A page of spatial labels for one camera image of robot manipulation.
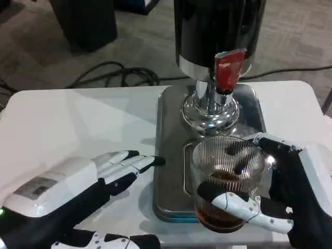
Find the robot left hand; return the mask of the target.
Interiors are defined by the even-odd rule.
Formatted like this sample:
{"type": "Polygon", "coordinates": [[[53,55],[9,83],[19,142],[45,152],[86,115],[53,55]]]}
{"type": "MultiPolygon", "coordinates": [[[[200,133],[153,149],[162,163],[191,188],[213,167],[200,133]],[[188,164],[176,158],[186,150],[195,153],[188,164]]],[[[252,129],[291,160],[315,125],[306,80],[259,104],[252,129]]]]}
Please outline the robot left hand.
{"type": "Polygon", "coordinates": [[[1,248],[160,248],[156,235],[124,236],[76,226],[127,190],[158,156],[136,150],[71,157],[26,181],[1,203],[1,248]]]}

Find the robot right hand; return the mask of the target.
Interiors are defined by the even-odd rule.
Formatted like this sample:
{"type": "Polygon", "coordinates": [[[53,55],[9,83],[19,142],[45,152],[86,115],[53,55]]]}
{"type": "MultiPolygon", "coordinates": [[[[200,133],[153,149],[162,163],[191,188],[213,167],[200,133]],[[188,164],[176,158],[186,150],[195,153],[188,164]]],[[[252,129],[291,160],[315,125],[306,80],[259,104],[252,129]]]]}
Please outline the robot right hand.
{"type": "Polygon", "coordinates": [[[269,197],[251,198],[243,190],[204,180],[198,195],[212,206],[247,223],[286,234],[294,248],[331,248],[331,175],[325,153],[317,146],[301,148],[268,133],[228,137],[220,150],[244,173],[255,152],[275,161],[269,197]]]}

